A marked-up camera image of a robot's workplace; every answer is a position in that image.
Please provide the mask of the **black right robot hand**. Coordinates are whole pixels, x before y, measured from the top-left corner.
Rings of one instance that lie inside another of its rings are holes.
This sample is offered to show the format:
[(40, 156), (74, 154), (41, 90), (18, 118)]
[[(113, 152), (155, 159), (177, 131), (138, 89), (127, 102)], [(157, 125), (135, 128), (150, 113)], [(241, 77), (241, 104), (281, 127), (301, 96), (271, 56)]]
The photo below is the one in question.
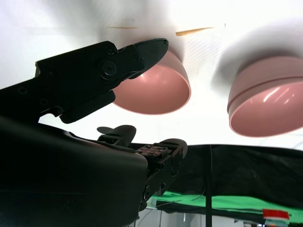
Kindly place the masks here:
[(125, 227), (162, 196), (187, 154), (183, 140), (129, 148), (123, 125), (88, 140), (39, 123), (75, 122), (114, 102), (114, 88), (156, 65), (165, 38), (122, 49), (109, 41), (36, 62), (33, 79), (0, 91), (0, 224), (3, 227)]

